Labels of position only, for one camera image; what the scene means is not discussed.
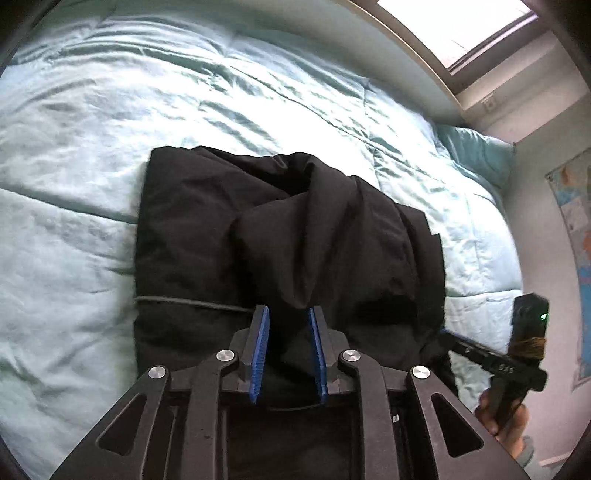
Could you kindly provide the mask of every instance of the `fingers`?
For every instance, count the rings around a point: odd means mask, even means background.
[[[511,420],[502,429],[501,433],[497,437],[503,447],[505,447],[505,449],[511,454],[513,458],[517,458],[523,451],[523,432],[529,419],[530,414],[525,405],[519,405],[519,407],[517,407],[515,410]]]
[[[479,400],[479,405],[474,412],[476,418],[484,425],[484,427],[489,431],[491,435],[496,435],[499,431],[499,426],[497,425],[495,419],[491,415],[491,411],[489,407],[489,397],[488,397],[488,390],[486,390],[481,396]]]

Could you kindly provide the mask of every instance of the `blue gripper pad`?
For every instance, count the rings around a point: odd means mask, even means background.
[[[251,386],[248,390],[248,396],[253,404],[256,403],[256,398],[261,392],[262,373],[265,369],[265,356],[269,342],[269,325],[269,308],[265,307],[262,314],[261,326],[256,337],[255,352],[252,356]]]
[[[316,389],[318,390],[320,402],[324,403],[328,396],[328,388],[326,386],[326,362],[324,361],[324,352],[322,351],[322,344],[320,343],[320,334],[318,332],[318,324],[316,323],[314,309],[308,310],[308,321],[312,332],[312,357],[314,361]]]

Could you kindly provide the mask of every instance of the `window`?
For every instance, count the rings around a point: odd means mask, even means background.
[[[520,0],[353,1],[408,43],[453,93],[546,31]]]

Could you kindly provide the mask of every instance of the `metal screw head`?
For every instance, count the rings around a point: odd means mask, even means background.
[[[231,350],[220,350],[217,353],[216,358],[220,360],[220,362],[229,362],[234,358],[234,352]]]
[[[342,353],[343,360],[347,360],[348,362],[356,362],[361,358],[361,353],[357,350],[345,350]]]
[[[159,365],[157,367],[150,368],[150,371],[148,372],[148,375],[150,376],[150,378],[162,378],[165,374],[166,374],[166,369],[164,367],[159,366]]]
[[[425,380],[431,375],[431,372],[427,367],[417,365],[416,367],[413,367],[413,375],[421,380]]]

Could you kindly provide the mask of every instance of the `wall outlet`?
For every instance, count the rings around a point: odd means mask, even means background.
[[[484,110],[486,110],[486,113],[491,113],[497,107],[495,94],[491,93],[490,95],[485,96],[481,100],[481,104],[484,107]]]

